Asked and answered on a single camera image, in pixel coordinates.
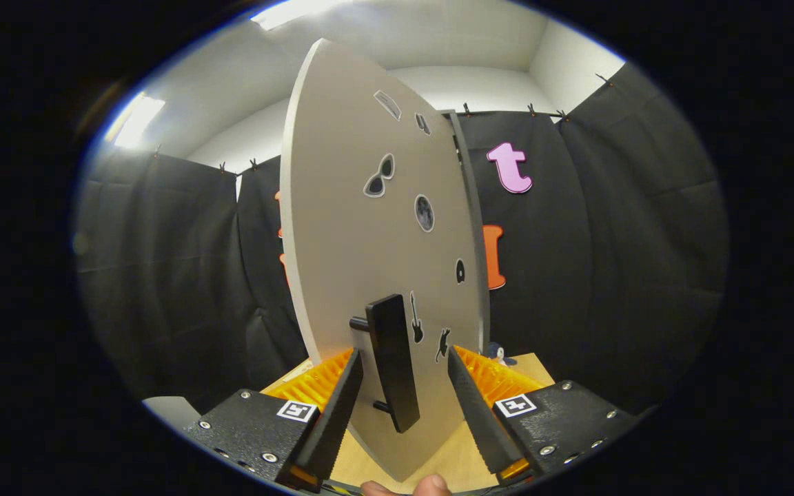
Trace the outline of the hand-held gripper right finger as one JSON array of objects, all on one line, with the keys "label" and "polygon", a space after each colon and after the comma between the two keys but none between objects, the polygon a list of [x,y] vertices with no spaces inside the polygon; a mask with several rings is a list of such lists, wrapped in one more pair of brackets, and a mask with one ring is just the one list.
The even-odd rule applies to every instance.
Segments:
[{"label": "hand-held gripper right finger", "polygon": [[576,381],[539,381],[450,346],[447,370],[486,468],[500,483],[548,480],[633,430],[637,415]]}]

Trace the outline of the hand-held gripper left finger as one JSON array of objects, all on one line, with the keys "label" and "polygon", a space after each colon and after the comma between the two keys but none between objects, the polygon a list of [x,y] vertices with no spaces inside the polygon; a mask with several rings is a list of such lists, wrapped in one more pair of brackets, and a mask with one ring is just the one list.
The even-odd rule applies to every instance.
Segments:
[{"label": "hand-held gripper left finger", "polygon": [[241,389],[183,428],[189,440],[267,484],[319,493],[363,381],[348,349],[269,393]]}]

